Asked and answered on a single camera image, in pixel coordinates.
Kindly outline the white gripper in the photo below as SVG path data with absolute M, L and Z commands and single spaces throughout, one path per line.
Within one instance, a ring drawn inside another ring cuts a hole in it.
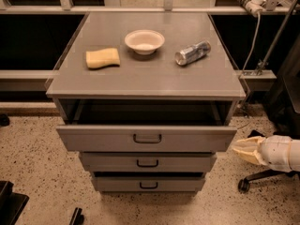
M 288 173 L 292 170 L 289 163 L 291 142 L 289 136 L 254 136 L 237 140 L 232 144 L 232 150 L 246 162 Z

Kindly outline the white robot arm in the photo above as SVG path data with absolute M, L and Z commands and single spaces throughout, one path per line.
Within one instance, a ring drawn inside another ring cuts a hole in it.
M 300 172 L 300 141 L 289 136 L 255 136 L 238 140 L 232 150 L 241 159 L 273 171 Z

